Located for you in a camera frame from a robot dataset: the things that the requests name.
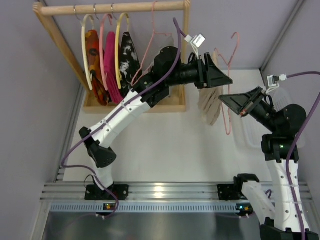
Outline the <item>beige trousers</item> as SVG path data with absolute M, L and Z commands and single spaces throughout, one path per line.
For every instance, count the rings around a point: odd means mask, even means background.
M 209 126 L 213 126 L 221 114 L 222 102 L 219 96 L 224 93 L 222 86 L 204 88 L 199 90 L 198 108 L 202 120 Z

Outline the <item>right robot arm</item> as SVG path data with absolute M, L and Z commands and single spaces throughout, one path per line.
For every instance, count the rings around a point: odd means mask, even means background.
M 289 104 L 275 110 L 273 99 L 261 87 L 241 93 L 221 95 L 219 99 L 235 114 L 253 117 L 269 130 L 262 136 L 261 150 L 271 175 L 270 200 L 255 174 L 234 178 L 238 191 L 249 201 L 259 220 L 262 240 L 318 240 L 303 211 L 298 180 L 297 141 L 309 119 L 303 107 Z

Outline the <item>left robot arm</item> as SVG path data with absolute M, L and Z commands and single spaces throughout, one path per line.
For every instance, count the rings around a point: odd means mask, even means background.
M 144 75 L 128 92 L 124 100 L 96 125 L 79 131 L 92 160 L 94 186 L 109 194 L 114 184 L 112 164 L 117 158 L 111 148 L 114 139 L 135 119 L 169 96 L 169 88 L 194 84 L 197 89 L 230 85 L 233 80 L 213 62 L 209 53 L 203 59 L 191 54 L 191 60 L 181 62 L 178 48 L 164 47 L 154 59 L 151 71 Z

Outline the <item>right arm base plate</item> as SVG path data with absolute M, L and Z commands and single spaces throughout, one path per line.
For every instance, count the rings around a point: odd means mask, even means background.
M 234 184 L 218 184 L 218 198 L 222 201 L 247 200 L 240 188 Z

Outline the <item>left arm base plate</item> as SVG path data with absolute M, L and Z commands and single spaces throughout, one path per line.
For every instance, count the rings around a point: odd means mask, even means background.
M 124 201 L 129 195 L 129 185 L 127 184 L 113 184 L 108 190 L 112 192 L 118 200 Z M 90 184 L 86 186 L 85 197 L 86 201 L 102 201 L 102 200 L 113 200 L 107 191 L 101 190 L 96 184 Z

